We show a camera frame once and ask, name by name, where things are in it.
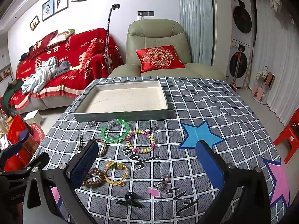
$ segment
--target dryer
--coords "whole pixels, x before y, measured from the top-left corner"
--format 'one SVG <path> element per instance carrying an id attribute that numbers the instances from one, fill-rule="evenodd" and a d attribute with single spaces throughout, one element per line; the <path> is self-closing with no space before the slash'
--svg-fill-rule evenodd
<path id="1" fill-rule="evenodd" d="M 231 39 L 252 46 L 252 10 L 250 0 L 231 0 Z"/>
<path id="2" fill-rule="evenodd" d="M 242 50 L 242 54 L 241 54 L 240 65 L 239 65 L 237 78 L 236 78 L 237 87 L 242 87 L 245 80 L 246 71 L 249 64 L 250 52 L 251 52 L 249 46 L 247 46 L 244 43 L 240 43 L 236 40 L 231 41 L 231 52 L 229 54 L 229 63 L 226 71 L 226 76 L 228 77 L 227 83 L 230 84 L 234 79 L 237 62 L 238 62 L 238 53 L 240 49 Z"/>

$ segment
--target red sofa cover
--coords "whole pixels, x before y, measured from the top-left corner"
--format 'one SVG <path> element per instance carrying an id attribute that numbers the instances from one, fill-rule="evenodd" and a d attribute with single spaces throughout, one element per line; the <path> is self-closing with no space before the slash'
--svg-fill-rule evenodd
<path id="1" fill-rule="evenodd" d="M 35 73 L 35 68 L 41 66 L 42 61 L 52 56 L 56 56 L 59 62 L 67 60 L 72 66 L 78 66 L 83 62 L 85 53 L 94 40 L 103 43 L 103 50 L 82 64 L 81 69 L 68 71 L 53 78 L 37 93 L 23 94 L 21 90 L 18 90 L 11 98 L 10 105 L 15 105 L 17 110 L 22 110 L 28 105 L 30 97 L 42 99 L 50 96 L 68 96 L 76 98 L 92 80 L 108 77 L 105 62 L 106 30 L 99 28 L 73 35 L 65 42 L 49 48 L 31 60 L 26 58 L 17 67 L 16 79 L 27 80 L 31 74 Z M 123 64 L 118 46 L 111 36 L 108 46 L 108 62 L 112 70 Z"/>

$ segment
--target wall socket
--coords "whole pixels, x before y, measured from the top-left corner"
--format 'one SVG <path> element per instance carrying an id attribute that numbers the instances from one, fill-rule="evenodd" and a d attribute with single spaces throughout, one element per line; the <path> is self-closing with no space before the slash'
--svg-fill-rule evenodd
<path id="1" fill-rule="evenodd" d="M 137 12 L 137 16 L 138 17 L 144 17 L 144 16 L 154 16 L 154 12 L 153 11 L 138 11 Z"/>

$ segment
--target green bracelet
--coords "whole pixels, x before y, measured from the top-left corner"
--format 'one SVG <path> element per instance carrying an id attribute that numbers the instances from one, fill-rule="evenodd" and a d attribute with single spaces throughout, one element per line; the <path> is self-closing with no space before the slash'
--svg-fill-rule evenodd
<path id="1" fill-rule="evenodd" d="M 120 124 L 122 124 L 122 125 L 124 125 L 124 127 L 126 127 L 125 133 L 123 133 L 120 137 L 108 138 L 108 137 L 105 136 L 105 131 L 107 129 L 109 129 L 110 127 L 116 126 L 116 125 L 120 125 Z M 122 119 L 114 119 L 114 120 L 111 120 L 111 121 L 107 122 L 105 125 L 102 126 L 101 135 L 102 135 L 103 139 L 106 140 L 107 142 L 117 144 L 117 143 L 121 142 L 122 140 L 124 140 L 127 137 L 127 135 L 129 134 L 129 130 L 130 129 L 129 129 L 129 125 L 128 125 L 127 122 L 125 122 Z"/>

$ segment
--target slipper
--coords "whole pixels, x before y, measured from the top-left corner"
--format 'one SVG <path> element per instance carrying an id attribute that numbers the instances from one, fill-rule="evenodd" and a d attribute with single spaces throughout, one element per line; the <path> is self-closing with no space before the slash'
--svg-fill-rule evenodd
<path id="1" fill-rule="evenodd" d="M 275 80 L 275 76 L 274 76 L 274 75 L 272 75 L 272 78 L 271 78 L 271 80 L 270 80 L 270 82 L 269 82 L 269 87 L 271 87 L 271 86 L 272 86 L 272 84 L 273 84 L 274 80 Z"/>
<path id="2" fill-rule="evenodd" d="M 266 86 L 269 85 L 269 82 L 271 81 L 271 79 L 272 79 L 272 73 L 269 72 L 268 75 L 266 76 L 265 80 L 264 80 L 264 83 L 265 83 Z"/>
<path id="3" fill-rule="evenodd" d="M 252 88 L 252 96 L 254 96 L 258 91 L 258 86 L 257 85 L 254 85 L 253 88 Z"/>
<path id="4" fill-rule="evenodd" d="M 257 94 L 257 100 L 260 101 L 263 95 L 263 90 L 259 87 L 258 88 L 258 94 Z"/>

